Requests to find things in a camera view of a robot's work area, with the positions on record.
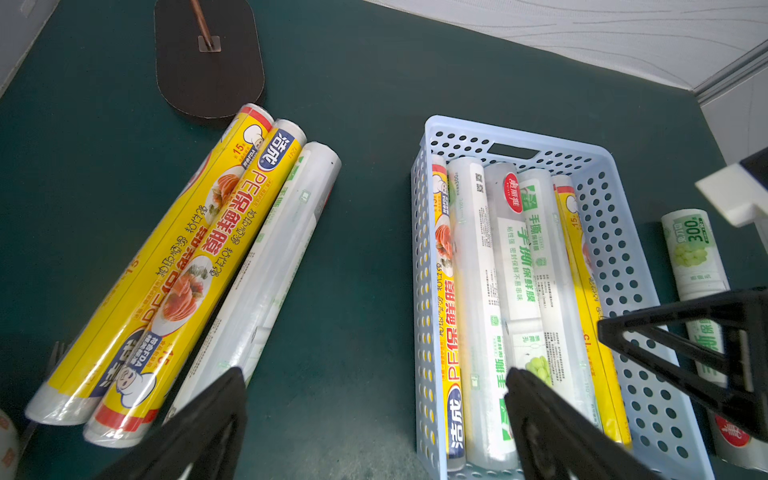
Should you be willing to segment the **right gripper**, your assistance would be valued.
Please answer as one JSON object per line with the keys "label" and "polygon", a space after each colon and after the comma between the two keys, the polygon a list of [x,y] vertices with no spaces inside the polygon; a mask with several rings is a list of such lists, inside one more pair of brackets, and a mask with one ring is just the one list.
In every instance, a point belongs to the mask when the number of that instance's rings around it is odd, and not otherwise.
{"label": "right gripper", "polygon": [[[722,329],[724,351],[708,349],[665,329],[711,320]],[[726,376],[710,383],[624,338],[638,333]],[[615,352],[734,423],[752,437],[767,439],[767,289],[727,291],[700,299],[630,312],[598,322],[598,338]]]}

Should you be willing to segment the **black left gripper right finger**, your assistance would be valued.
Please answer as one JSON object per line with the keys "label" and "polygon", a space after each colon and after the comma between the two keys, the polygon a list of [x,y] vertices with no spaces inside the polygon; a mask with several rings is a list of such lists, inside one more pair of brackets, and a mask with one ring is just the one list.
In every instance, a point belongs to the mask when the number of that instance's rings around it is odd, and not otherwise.
{"label": "black left gripper right finger", "polygon": [[527,370],[506,377],[505,404],[526,479],[658,479]]}

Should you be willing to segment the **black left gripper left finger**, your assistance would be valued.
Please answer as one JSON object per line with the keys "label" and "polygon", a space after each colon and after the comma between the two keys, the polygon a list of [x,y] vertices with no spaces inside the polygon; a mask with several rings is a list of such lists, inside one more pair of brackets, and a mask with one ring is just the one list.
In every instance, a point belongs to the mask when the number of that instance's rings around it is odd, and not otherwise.
{"label": "black left gripper left finger", "polygon": [[247,424],[242,370],[229,369],[98,479],[232,479]]}

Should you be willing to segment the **yellow wrap roll chef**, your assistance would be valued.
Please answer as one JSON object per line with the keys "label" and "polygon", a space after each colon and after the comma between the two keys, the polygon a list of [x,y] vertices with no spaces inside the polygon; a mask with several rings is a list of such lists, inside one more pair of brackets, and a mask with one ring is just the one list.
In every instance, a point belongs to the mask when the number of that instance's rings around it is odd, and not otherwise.
{"label": "yellow wrap roll chef", "polygon": [[552,181],[602,429],[606,436],[629,450],[632,439],[613,353],[598,340],[597,323],[604,315],[575,187],[566,175],[555,175]]}

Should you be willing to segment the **yellow wrap roll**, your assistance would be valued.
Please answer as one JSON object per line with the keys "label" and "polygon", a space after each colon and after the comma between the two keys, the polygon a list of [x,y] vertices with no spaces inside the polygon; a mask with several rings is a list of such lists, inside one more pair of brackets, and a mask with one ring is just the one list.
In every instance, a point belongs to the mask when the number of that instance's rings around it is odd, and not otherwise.
{"label": "yellow wrap roll", "polygon": [[91,417],[273,124],[264,108],[242,106],[27,404],[27,419],[71,426]]}
{"label": "yellow wrap roll", "polygon": [[442,156],[432,155],[438,325],[441,376],[446,411],[447,469],[459,471],[466,460],[463,395],[459,360],[459,335],[456,320],[456,293],[453,275],[450,200],[447,164]]}
{"label": "yellow wrap roll", "polygon": [[87,442],[128,448],[146,435],[306,140],[297,124],[285,119],[275,123],[86,423],[83,436]]}

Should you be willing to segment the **blue plastic basket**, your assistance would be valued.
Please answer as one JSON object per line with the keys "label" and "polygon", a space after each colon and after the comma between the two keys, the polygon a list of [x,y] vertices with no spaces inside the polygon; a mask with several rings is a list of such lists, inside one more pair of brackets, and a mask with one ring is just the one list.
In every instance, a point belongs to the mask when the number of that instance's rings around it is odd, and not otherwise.
{"label": "blue plastic basket", "polygon": [[[609,317],[655,307],[659,299],[616,163],[604,148],[551,136],[434,115],[424,124],[411,167],[416,454],[432,479],[520,479],[521,469],[493,471],[468,463],[449,471],[438,358],[437,242],[432,197],[434,155],[474,156],[572,178],[603,312]],[[632,453],[666,479],[714,476],[689,398],[634,361],[616,354]]]}

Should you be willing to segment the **white red wrap roll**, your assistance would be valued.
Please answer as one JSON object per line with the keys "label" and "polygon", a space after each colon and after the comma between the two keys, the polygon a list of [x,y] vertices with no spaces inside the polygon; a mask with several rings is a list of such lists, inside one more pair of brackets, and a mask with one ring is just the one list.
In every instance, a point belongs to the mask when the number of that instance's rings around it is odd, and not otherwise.
{"label": "white red wrap roll", "polygon": [[167,417],[233,367],[248,383],[342,167],[335,151],[307,143],[262,225]]}

